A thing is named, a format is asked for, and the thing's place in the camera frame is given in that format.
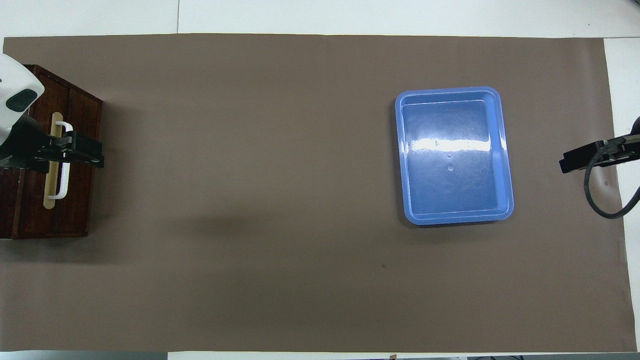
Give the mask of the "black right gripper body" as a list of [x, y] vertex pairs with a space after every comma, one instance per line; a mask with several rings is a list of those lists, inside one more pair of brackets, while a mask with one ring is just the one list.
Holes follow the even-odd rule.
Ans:
[[628, 134], [606, 142], [603, 154], [595, 166], [609, 167], [640, 159], [640, 117], [637, 117]]

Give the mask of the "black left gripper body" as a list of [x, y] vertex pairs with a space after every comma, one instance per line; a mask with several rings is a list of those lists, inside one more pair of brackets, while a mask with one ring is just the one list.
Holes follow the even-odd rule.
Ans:
[[50, 145], [50, 134], [29, 116], [21, 116], [12, 126], [0, 146], [2, 169], [48, 170], [50, 162], [38, 157], [38, 152]]

